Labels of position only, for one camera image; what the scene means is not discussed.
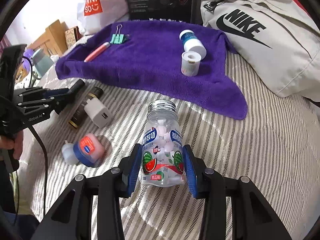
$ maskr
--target human hand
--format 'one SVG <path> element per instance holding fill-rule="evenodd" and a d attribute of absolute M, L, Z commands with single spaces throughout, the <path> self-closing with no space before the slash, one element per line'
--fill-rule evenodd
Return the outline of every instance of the human hand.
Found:
<path fill-rule="evenodd" d="M 17 133 L 15 140 L 10 140 L 6 136 L 0 135 L 0 148 L 2 149 L 14 149 L 13 158 L 18 160 L 22 154 L 23 147 L 23 131 Z"/>

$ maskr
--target blue bottle cap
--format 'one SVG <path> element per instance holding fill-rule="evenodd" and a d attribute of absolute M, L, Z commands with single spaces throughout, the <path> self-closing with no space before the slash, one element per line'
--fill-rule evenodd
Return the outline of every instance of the blue bottle cap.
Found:
<path fill-rule="evenodd" d="M 88 167 L 95 167 L 97 164 L 96 162 L 93 162 L 92 158 L 90 155 L 83 153 L 83 151 L 79 147 L 79 143 L 75 143 L 73 145 L 73 152 L 75 153 L 75 156 L 77 159 L 83 163 L 84 165 Z"/>

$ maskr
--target wooden furniture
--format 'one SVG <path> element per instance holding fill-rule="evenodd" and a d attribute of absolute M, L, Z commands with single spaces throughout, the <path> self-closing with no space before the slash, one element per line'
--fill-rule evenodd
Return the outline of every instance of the wooden furniture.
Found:
<path fill-rule="evenodd" d="M 62 56 L 62 54 L 68 49 L 65 39 L 64 29 L 61 26 L 59 20 L 49 25 L 45 32 L 30 46 L 29 49 L 36 51 L 41 48 L 48 56 L 56 55 Z"/>
<path fill-rule="evenodd" d="M 28 76 L 27 71 L 22 67 L 23 64 L 20 65 L 17 71 L 16 83 L 21 82 L 26 76 Z"/>

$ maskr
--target orange label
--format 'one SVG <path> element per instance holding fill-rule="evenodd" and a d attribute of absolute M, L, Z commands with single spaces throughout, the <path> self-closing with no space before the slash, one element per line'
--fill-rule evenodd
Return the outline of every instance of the orange label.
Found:
<path fill-rule="evenodd" d="M 85 0 L 84 16 L 101 13 L 102 7 L 100 0 Z"/>
<path fill-rule="evenodd" d="M 80 143 L 80 149 L 84 153 L 87 153 L 90 155 L 95 150 L 94 144 L 88 136 L 83 137 L 79 143 Z"/>

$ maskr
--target black cable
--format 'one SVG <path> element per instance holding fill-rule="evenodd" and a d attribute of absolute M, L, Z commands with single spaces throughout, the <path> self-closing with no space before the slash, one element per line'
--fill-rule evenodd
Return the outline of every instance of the black cable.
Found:
<path fill-rule="evenodd" d="M 18 171 L 16 171 L 16 175 L 17 175 L 17 186 L 18 186 L 18 203 L 17 203 L 16 215 L 15 215 L 15 217 L 14 217 L 13 225 L 16 224 L 17 217 L 18 217 L 18 212 L 19 212 L 19 204 L 20 204 L 20 189 L 19 189 Z"/>
<path fill-rule="evenodd" d="M 30 83 L 29 83 L 29 86 L 28 87 L 30 87 L 31 86 L 31 82 L 32 82 L 32 72 L 33 72 L 33 68 L 32 68 L 32 63 L 31 63 L 31 60 L 28 58 L 28 57 L 25 57 L 25 56 L 22 56 L 24 59 L 26 59 L 28 62 L 29 62 L 29 64 L 30 64 L 30 71 L 31 71 L 31 76 L 30 76 Z"/>
<path fill-rule="evenodd" d="M 4 98 L 3 96 L 0 96 L 0 105 L 3 105 L 5 108 L 8 110 L 12 110 L 15 112 L 21 119 L 22 121 L 26 121 L 26 117 L 24 114 L 8 99 Z M 43 150 L 44 154 L 44 166 L 45 166 L 45 175 L 44 175 L 44 200 L 43 200 L 43 215 L 45 216 L 45 199 L 46 199 L 46 190 L 47 190 L 47 180 L 48 180 L 48 154 L 47 150 L 44 146 L 44 143 L 42 142 L 41 138 L 37 134 L 36 130 L 33 128 L 33 126 L 28 127 L 30 132 L 33 134 L 33 136 L 36 138 L 38 141 L 40 147 Z"/>

